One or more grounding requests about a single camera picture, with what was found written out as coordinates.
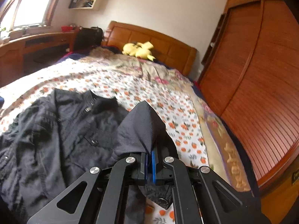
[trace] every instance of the wooden headboard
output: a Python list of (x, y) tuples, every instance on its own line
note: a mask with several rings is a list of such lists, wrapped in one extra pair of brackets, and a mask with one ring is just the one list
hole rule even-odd
[(116, 46), (120, 50), (126, 43), (150, 41), (154, 48), (153, 56), (167, 66), (188, 76), (197, 50), (170, 36), (132, 24), (111, 21), (105, 31), (102, 45)]

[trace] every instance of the wooden wardrobe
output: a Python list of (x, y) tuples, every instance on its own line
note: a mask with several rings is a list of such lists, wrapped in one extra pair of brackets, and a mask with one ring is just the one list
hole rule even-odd
[(228, 0), (199, 79), (261, 189), (299, 153), (299, 24), (283, 0)]

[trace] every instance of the jacket zipper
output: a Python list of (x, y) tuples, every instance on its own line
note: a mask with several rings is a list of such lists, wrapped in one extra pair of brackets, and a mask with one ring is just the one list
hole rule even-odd
[[(84, 113), (84, 115), (86, 115), (87, 113), (89, 113), (91, 110), (92, 110), (92, 106), (93, 106), (94, 104), (93, 103), (91, 103), (91, 106), (89, 106), (89, 107), (87, 107), (86, 109), (85, 109), (85, 111), (86, 112), (83, 112)], [(68, 138), (69, 137), (71, 137), (71, 135), (74, 133), (74, 129), (72, 129), (72, 131), (71, 131), (71, 133), (68, 135), (68, 137), (65, 139), (65, 141), (62, 143), (62, 145), (64, 145), (64, 143), (68, 140)]]

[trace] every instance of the white wall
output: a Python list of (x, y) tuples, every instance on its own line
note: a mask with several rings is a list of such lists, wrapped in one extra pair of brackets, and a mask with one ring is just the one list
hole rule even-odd
[(198, 68), (226, 0), (103, 0), (98, 12), (77, 11), (74, 22), (106, 29), (111, 20), (135, 24), (172, 36), (198, 50), (190, 76)]
[(59, 0), (52, 19), (52, 29), (61, 32), (61, 26), (68, 26), (74, 22), (75, 11), (68, 9), (71, 0)]

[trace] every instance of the potted plant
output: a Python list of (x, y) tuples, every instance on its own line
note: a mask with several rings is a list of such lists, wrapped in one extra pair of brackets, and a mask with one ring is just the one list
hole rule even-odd
[(5, 27), (4, 27), (4, 28), (1, 28), (1, 27), (0, 27), (0, 39), (1, 39), (1, 32), (5, 31), (5, 30), (6, 30)]

